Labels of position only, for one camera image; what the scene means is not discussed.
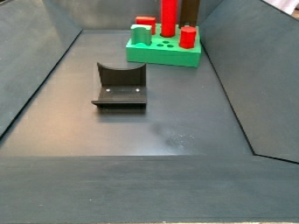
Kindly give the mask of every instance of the green foam block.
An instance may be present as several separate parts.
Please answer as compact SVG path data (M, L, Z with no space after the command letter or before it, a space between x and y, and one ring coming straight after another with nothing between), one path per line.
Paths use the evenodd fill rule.
M127 61L144 62L183 67L198 67L202 57L202 43L199 27L196 27L196 39L192 49L179 47L180 43L180 29L176 27L176 34L172 38L160 36L162 25L156 25L156 32L152 36L152 44L146 45L138 43L132 45L131 39L125 45Z

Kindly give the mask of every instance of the metal panel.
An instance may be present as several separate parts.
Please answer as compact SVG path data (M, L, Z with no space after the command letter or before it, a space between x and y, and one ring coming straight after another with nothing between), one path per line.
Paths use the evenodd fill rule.
M1 223L299 221L299 166L268 158L5 157L0 171Z
M80 28L49 0L0 6L0 136L65 53Z
M162 0L52 0L85 30L129 30L136 16L152 16L160 21ZM203 21L223 0L200 0Z
M218 8L223 0L200 0L199 22L202 23L212 11Z
M204 47L259 155L299 162L299 23L259 0L224 0Z

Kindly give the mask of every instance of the black bracket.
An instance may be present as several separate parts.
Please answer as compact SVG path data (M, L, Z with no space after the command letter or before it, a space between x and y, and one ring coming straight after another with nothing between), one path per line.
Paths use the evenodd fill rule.
M146 64L132 69L115 69L97 63L101 83L99 97L92 103L96 106L144 106Z

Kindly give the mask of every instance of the red cylinder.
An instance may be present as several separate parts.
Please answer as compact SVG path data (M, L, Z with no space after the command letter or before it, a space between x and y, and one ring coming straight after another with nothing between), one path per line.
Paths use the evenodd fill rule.
M175 35L178 0L162 0L162 36Z
M191 26L184 26L182 28L180 47L186 49L194 48L195 38L196 28Z

